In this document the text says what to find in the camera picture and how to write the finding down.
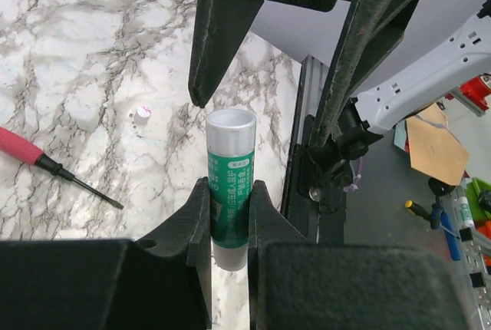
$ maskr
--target black clamp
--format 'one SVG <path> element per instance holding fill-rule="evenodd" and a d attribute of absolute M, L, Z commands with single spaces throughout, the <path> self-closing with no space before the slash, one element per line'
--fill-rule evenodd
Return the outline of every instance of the black clamp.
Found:
<path fill-rule="evenodd" d="M 484 18 L 486 16 L 491 17 L 491 0 L 486 0 L 486 2 L 483 4 L 483 8 L 479 13 L 477 13 L 477 16 L 479 18 Z"/>

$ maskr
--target red object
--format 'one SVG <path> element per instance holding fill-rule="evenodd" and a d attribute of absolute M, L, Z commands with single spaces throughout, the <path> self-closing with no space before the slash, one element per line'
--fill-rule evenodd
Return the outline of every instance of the red object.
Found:
<path fill-rule="evenodd" d="M 477 231 L 491 239 L 491 220 L 486 221 L 485 226 L 477 228 Z M 491 258 L 489 256 L 484 255 L 484 262 L 486 266 L 491 266 Z"/>
<path fill-rule="evenodd" d="M 0 150 L 29 165 L 34 165 L 44 153 L 38 146 L 2 127 L 0 127 Z"/>
<path fill-rule="evenodd" d="M 483 79 L 478 76 L 471 79 L 467 83 L 460 86 L 460 92 L 477 105 L 481 110 L 489 110 L 488 103 L 486 102 L 486 96 L 491 94 L 491 88 L 484 83 Z"/>

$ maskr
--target screw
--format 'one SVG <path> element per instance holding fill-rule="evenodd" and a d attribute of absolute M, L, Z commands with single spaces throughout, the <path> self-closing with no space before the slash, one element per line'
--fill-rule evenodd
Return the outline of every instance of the screw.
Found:
<path fill-rule="evenodd" d="M 310 196 L 312 201 L 319 202 L 319 200 L 321 199 L 321 190 L 313 186 L 310 190 L 308 190 L 308 195 Z"/>
<path fill-rule="evenodd" d="M 445 104 L 442 101 L 438 101 L 437 106 L 440 110 L 445 110 Z"/>

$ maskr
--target black bracket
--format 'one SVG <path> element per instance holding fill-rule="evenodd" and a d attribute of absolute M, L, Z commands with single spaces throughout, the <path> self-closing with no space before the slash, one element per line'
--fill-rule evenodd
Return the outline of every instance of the black bracket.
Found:
<path fill-rule="evenodd" d="M 353 91 L 402 41 L 419 0 L 352 0 L 309 145 L 323 147 Z"/>
<path fill-rule="evenodd" d="M 269 198 L 268 189 L 263 181 L 257 180 L 252 188 L 249 204 L 249 248 L 247 273 L 249 278 L 249 314 L 251 329 L 256 329 L 265 313 L 259 308 L 259 266 L 265 259 L 266 247 L 273 243 L 305 243 L 305 237 L 295 229 Z"/>
<path fill-rule="evenodd" d="M 303 144 L 294 145 L 290 153 L 282 214 L 309 242 L 342 244 L 346 220 L 343 186 L 351 183 L 351 169 L 345 164 L 333 174 L 312 161 L 307 142 L 313 123 L 313 116 L 305 118 Z"/>
<path fill-rule="evenodd" d="M 491 17 L 491 0 L 486 0 L 486 2 L 483 4 L 483 8 L 479 13 L 477 13 L 477 16 L 479 18 L 484 18 L 486 16 Z"/>
<path fill-rule="evenodd" d="M 145 237 L 0 242 L 0 328 L 211 328 L 208 179 Z"/>

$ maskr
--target glue stick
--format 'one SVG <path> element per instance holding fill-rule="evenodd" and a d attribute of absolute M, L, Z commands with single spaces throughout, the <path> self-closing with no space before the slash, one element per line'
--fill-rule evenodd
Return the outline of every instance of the glue stick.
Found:
<path fill-rule="evenodd" d="M 206 116 L 213 256 L 228 271 L 247 262 L 256 117 L 238 109 Z"/>
<path fill-rule="evenodd" d="M 474 224 L 473 215 L 470 213 L 469 201 L 467 200 L 467 197 L 459 197 L 457 203 L 460 207 L 460 216 L 462 217 L 463 225 L 466 228 L 475 228 L 476 225 Z"/>

